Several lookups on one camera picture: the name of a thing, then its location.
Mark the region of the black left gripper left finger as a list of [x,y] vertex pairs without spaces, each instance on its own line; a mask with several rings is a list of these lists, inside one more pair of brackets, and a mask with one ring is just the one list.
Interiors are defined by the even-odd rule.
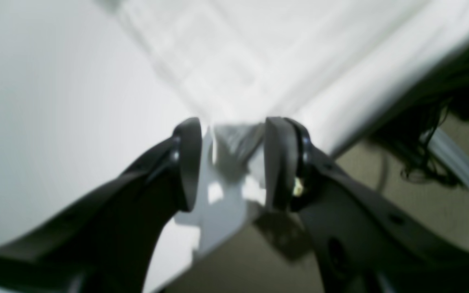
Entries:
[[26,235],[0,246],[0,289],[17,293],[141,293],[164,226],[193,210],[200,120]]

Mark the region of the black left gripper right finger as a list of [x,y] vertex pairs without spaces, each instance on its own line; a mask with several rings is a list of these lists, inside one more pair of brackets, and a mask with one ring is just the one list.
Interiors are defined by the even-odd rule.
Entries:
[[265,207],[300,217],[326,293],[469,293],[469,252],[347,175],[290,118],[265,120]]

